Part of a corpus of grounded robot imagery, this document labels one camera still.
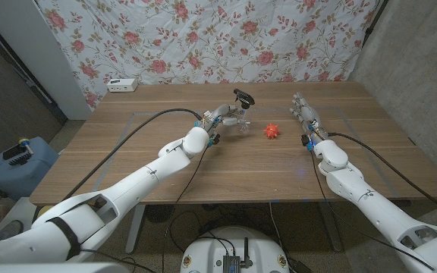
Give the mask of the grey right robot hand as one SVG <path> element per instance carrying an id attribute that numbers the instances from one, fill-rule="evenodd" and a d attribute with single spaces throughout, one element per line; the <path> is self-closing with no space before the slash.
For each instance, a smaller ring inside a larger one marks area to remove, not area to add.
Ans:
<path id="1" fill-rule="evenodd" d="M 290 109 L 290 112 L 299 120 L 305 134 L 314 143 L 327 140 L 328 134 L 322 126 L 318 112 L 307 103 L 300 93 L 294 94 L 293 97 L 294 107 Z"/>

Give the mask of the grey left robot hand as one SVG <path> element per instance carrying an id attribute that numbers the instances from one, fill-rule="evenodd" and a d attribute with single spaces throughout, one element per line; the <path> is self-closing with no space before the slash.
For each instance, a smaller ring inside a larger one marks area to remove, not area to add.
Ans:
<path id="1" fill-rule="evenodd" d="M 213 132 L 220 124 L 226 127 L 240 126 L 244 129 L 250 125 L 250 121 L 246 119 L 246 113 L 246 110 L 235 105 L 220 105 L 216 110 L 204 113 L 200 127 L 208 133 Z"/>

